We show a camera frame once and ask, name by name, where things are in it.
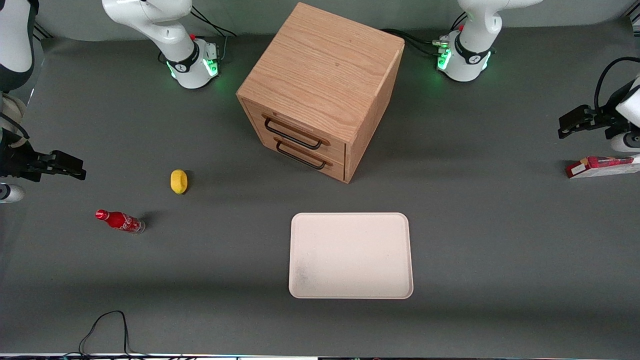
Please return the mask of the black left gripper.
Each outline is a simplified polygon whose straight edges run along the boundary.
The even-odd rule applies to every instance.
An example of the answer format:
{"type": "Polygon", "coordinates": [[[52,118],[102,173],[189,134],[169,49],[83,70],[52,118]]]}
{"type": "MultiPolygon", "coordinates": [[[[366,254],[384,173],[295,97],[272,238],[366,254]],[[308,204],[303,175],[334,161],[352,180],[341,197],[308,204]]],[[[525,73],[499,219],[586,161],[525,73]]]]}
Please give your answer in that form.
{"type": "Polygon", "coordinates": [[[604,130],[605,137],[612,140],[617,135],[629,132],[629,121],[615,107],[594,109],[583,104],[573,110],[574,117],[558,119],[558,139],[566,139],[573,133],[604,130]]]}

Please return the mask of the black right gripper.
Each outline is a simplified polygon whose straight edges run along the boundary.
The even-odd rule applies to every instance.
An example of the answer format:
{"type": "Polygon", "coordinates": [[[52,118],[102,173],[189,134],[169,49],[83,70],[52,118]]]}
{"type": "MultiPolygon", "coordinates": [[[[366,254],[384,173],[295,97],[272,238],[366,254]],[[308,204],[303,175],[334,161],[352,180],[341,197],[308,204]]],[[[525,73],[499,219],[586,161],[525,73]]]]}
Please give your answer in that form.
{"type": "Polygon", "coordinates": [[[21,178],[30,182],[41,181],[42,174],[59,174],[86,180],[87,171],[83,168],[83,161],[60,150],[51,153],[40,153],[32,148],[30,143],[12,148],[6,143],[1,144],[0,177],[21,178]]]}

